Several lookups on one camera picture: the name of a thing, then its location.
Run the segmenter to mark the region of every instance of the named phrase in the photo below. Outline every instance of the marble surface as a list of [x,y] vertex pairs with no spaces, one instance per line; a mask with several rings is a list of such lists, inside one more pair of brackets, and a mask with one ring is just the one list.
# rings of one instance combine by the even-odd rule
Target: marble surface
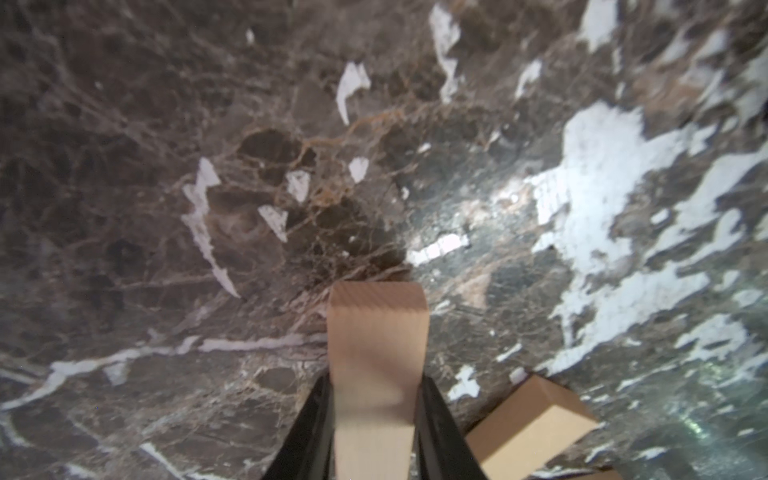
[[329,286],[411,279],[463,429],[530,372],[604,422],[538,478],[765,478],[767,25],[6,2],[0,477],[259,478],[326,368]]

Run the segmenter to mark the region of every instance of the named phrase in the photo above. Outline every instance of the wood grain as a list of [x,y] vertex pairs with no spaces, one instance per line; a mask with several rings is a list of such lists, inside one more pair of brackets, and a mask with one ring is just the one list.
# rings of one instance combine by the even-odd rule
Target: wood grain
[[597,426],[578,395],[534,375],[465,439],[490,480],[522,480]]
[[339,480],[406,480],[429,308],[417,283],[339,282],[328,305]]

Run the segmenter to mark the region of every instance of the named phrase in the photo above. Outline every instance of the white patch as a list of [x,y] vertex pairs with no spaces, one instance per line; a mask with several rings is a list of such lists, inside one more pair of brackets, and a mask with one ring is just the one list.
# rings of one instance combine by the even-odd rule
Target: white patch
[[732,131],[734,128],[736,128],[738,126],[739,126],[739,118],[738,117],[728,117],[723,122],[722,131],[723,132]]
[[[679,349],[694,343],[694,347],[685,359],[686,362],[714,358],[724,360],[729,353],[741,347],[748,336],[749,334],[741,323],[731,321],[730,315],[718,313],[694,327],[690,332],[678,337],[674,347]],[[723,345],[707,348],[713,343],[723,341],[725,341]]]
[[611,68],[613,68],[614,75],[621,73],[621,47],[614,48],[611,53]]
[[448,400],[454,402],[463,396],[471,396],[473,399],[478,398],[478,395],[480,394],[480,385],[478,385],[475,380],[469,379],[469,377],[474,374],[474,367],[464,365],[462,369],[458,371],[458,375],[454,377],[458,380],[458,383],[448,391]]
[[728,32],[725,30],[715,30],[707,37],[704,45],[701,45],[701,48],[696,51],[693,61],[717,55],[725,51],[726,48],[728,48]]
[[366,66],[362,63],[355,64],[348,61],[339,79],[339,88],[336,90],[336,106],[341,115],[341,121],[349,125],[349,114],[346,111],[346,99],[355,94],[356,91],[364,88],[371,88],[371,79],[366,73]]
[[625,84],[623,81],[620,81],[618,85],[616,85],[616,93],[614,93],[614,96],[618,100],[621,98],[622,95],[624,95],[624,89],[627,87],[627,84]]
[[65,468],[67,469],[67,473],[75,478],[83,478],[85,480],[90,478],[98,478],[96,472],[92,472],[91,470],[88,470],[87,468],[81,467],[80,465],[76,465],[74,463],[66,464]]
[[[759,343],[753,343],[752,347],[762,348],[763,345]],[[734,383],[738,383],[742,380],[753,380],[755,378],[755,372],[763,368],[763,365],[765,365],[767,362],[768,352],[763,352],[759,355],[751,356],[746,360],[738,359],[737,368],[736,371],[733,372],[733,375],[728,380],[718,383],[717,386],[722,388],[728,385],[733,385]]]
[[435,308],[432,309],[432,314],[440,315],[441,313],[447,312],[450,307],[451,307],[451,300],[443,300],[442,302],[435,305]]
[[490,145],[490,144],[492,144],[492,143],[496,142],[496,141],[497,141],[499,138],[501,138],[501,137],[502,137],[502,131],[501,131],[501,130],[499,130],[498,128],[495,128],[495,129],[494,129],[494,130],[491,132],[491,137],[488,139],[488,144]]
[[701,96],[703,108],[713,107],[720,102],[730,101],[739,112],[739,118],[746,122],[760,113],[768,99],[768,47],[753,58],[736,78],[723,83],[723,74],[714,78]]
[[205,339],[203,345],[198,347],[201,352],[250,352],[252,350],[274,350],[284,347],[301,346],[309,343],[321,343],[327,341],[325,333],[316,333],[304,336],[299,333],[289,333],[278,338],[262,338],[258,340],[227,340]]
[[716,292],[724,292],[725,290],[728,290],[733,286],[736,280],[739,279],[739,275],[739,270],[728,270],[727,272],[723,273],[723,281],[718,285],[715,285],[712,290]]
[[362,179],[366,177],[368,172],[368,159],[365,157],[354,157],[349,162],[349,174],[352,175],[352,180],[356,184],[362,182]]
[[456,67],[458,60],[448,58],[448,52],[461,38],[462,31],[453,21],[453,17],[440,4],[435,4],[429,13],[429,29],[435,42],[435,55],[440,68],[445,72],[445,83],[440,87],[440,100],[443,104],[451,102],[451,97],[458,91]]
[[406,254],[406,262],[413,266],[423,265],[424,263],[431,262],[435,258],[442,257],[447,253],[457,250],[461,247],[467,247],[469,245],[469,237],[466,235],[458,235],[457,233],[449,233],[438,238],[436,242],[428,245],[421,250],[409,250]]
[[[709,283],[704,273],[678,278],[677,264],[668,263],[660,271],[636,272],[616,287],[592,291],[591,276],[610,273],[632,254],[628,238],[611,238],[614,218],[627,206],[628,195],[646,173],[671,166],[684,149],[680,131],[646,141],[642,130],[640,110],[623,112],[598,102],[566,124],[560,166],[526,180],[534,187],[539,224],[549,223],[570,204],[570,211],[554,222],[554,230],[533,247],[534,252],[557,247],[574,271],[571,285],[551,314],[561,317],[566,348],[537,367],[546,368],[549,375],[570,368],[601,343]],[[589,306],[596,312],[594,319],[580,331],[575,345],[573,320]]]
[[643,460],[651,460],[652,458],[656,458],[665,452],[669,452],[669,449],[666,447],[651,447],[637,454],[634,459],[640,460],[642,458]]
[[589,387],[589,388],[586,390],[586,392],[587,392],[587,393],[589,393],[589,392],[594,392],[595,390],[600,390],[600,389],[602,389],[602,388],[604,388],[604,387],[605,387],[605,385],[604,385],[604,384],[602,384],[602,383],[598,383],[598,384],[597,384],[597,385],[595,385],[595,386],[591,386],[591,387]]
[[681,59],[688,53],[689,46],[690,41],[685,38],[685,31],[683,29],[679,30],[670,44],[661,52],[658,60],[659,63],[666,65]]
[[584,463],[589,463],[592,460],[594,460],[594,457],[598,456],[598,453],[600,452],[608,452],[613,445],[614,445],[613,442],[607,442],[607,443],[604,443],[603,445],[598,445],[594,447],[592,450],[589,451],[586,458],[584,458]]
[[662,232],[656,244],[645,253],[645,258],[683,243],[693,236],[697,228],[715,220],[718,215],[717,198],[727,193],[752,167],[766,159],[768,142],[757,152],[728,154],[715,160],[694,194],[674,206],[677,212],[674,225]]
[[199,339],[199,335],[191,335],[184,339],[184,341],[176,347],[176,355],[187,355],[192,350],[192,345]]
[[16,430],[16,426],[13,425],[13,418],[7,413],[0,413],[0,429],[2,429],[5,437],[14,447],[23,447],[26,449],[34,447],[33,444],[27,442],[27,439]]
[[525,371],[525,369],[521,366],[518,368],[512,370],[512,373],[509,374],[509,382],[514,385],[520,385],[528,378],[528,372]]
[[658,225],[659,223],[665,221],[669,217],[670,217],[670,209],[663,208],[658,212],[656,212],[655,214],[653,214],[653,216],[650,218],[650,222],[653,225]]
[[158,463],[160,463],[162,466],[165,467],[166,470],[168,470],[168,473],[170,473],[172,476],[177,478],[178,480],[185,480],[184,474],[182,472],[179,472],[176,470],[176,467],[171,464],[165,456],[160,453],[154,445],[152,445],[149,442],[142,443],[139,445],[139,448],[144,450],[149,456],[157,460]]
[[515,346],[513,346],[512,348],[510,348],[510,349],[508,349],[508,350],[504,351],[504,352],[503,352],[502,354],[500,354],[500,355],[497,355],[497,356],[496,356],[496,361],[497,361],[497,362],[499,362],[499,363],[501,363],[501,362],[505,361],[506,359],[508,359],[509,357],[511,357],[512,355],[514,355],[514,354],[516,354],[517,352],[519,352],[520,350],[522,350],[522,348],[523,348],[523,345],[522,345],[522,343],[518,342],[518,343],[517,343],[517,344],[515,344]]
[[717,409],[716,413],[718,415],[722,415],[724,413],[733,413],[736,411],[736,408],[733,405],[726,405],[724,407],[720,407]]
[[760,242],[768,240],[768,214],[763,215],[755,227],[755,240]]
[[707,147],[709,147],[709,145],[707,145],[707,140],[714,135],[716,130],[716,124],[708,125],[696,130],[691,136],[690,145],[688,146],[688,154],[692,157],[705,151]]
[[744,308],[745,306],[750,306],[757,300],[760,300],[761,296],[763,296],[763,292],[760,290],[747,289],[736,292],[731,299],[738,303],[741,308]]
[[213,164],[207,158],[202,157],[197,170],[195,184],[186,184],[181,189],[187,199],[194,205],[194,211],[191,214],[182,215],[181,221],[189,227],[192,232],[192,240],[194,240],[197,248],[200,249],[203,258],[210,263],[210,268],[214,272],[214,276],[219,281],[219,284],[230,295],[240,298],[240,294],[235,289],[229,275],[227,275],[227,269],[221,268],[216,263],[214,246],[210,242],[210,233],[208,232],[208,226],[205,224],[205,216],[210,212],[206,191],[208,187],[215,187],[216,185],[221,185],[221,180],[216,175]]
[[641,375],[633,379],[621,380],[621,383],[619,383],[619,386],[616,388],[616,391],[620,392],[621,390],[626,389],[628,386],[632,386],[635,383],[642,382],[644,379],[645,379],[645,375]]
[[557,465],[552,468],[541,468],[531,473],[531,475],[536,478],[560,478],[568,475],[592,473],[593,471],[589,468],[562,468],[560,465]]
[[286,174],[288,193],[300,204],[306,200],[310,192],[310,174],[304,170],[294,170]]
[[272,205],[262,205],[259,207],[259,215],[264,219],[275,236],[283,243],[288,241],[286,236],[286,223],[288,222],[288,212]]
[[119,362],[105,366],[102,372],[107,376],[112,386],[118,386],[128,381],[128,370],[128,362]]
[[518,87],[515,90],[515,99],[520,98],[523,95],[523,93],[525,93],[525,88],[529,84],[532,84],[533,82],[537,81],[540,75],[541,75],[541,60],[539,58],[536,58],[534,61],[528,64],[528,66],[525,67],[523,72],[520,74],[520,78],[518,79]]
[[590,53],[611,41],[617,26],[617,17],[616,0],[589,0],[581,17],[578,38],[588,43]]
[[724,213],[717,221],[717,225],[715,225],[712,241],[705,243],[696,253],[681,262],[680,265],[693,265],[712,253],[722,252],[736,244],[743,236],[743,232],[737,229],[739,220],[741,220],[741,212],[736,208],[732,208]]

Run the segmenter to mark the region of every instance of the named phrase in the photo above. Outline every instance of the wooden block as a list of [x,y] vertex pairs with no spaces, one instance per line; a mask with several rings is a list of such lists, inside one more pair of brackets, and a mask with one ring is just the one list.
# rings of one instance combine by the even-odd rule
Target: wooden block
[[597,425],[578,395],[532,376],[466,440],[490,480],[522,480]]
[[607,472],[594,473],[583,477],[576,477],[572,480],[623,480],[619,472],[608,470]]
[[336,477],[406,480],[429,331],[424,290],[336,283],[327,323]]

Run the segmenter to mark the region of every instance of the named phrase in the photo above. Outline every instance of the tan wooden block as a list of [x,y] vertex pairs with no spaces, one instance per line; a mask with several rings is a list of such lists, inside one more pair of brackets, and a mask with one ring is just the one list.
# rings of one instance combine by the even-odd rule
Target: tan wooden block
[[532,376],[466,440],[490,480],[522,480],[597,425],[578,395]]
[[406,480],[429,331],[424,290],[336,283],[327,324],[336,477]]

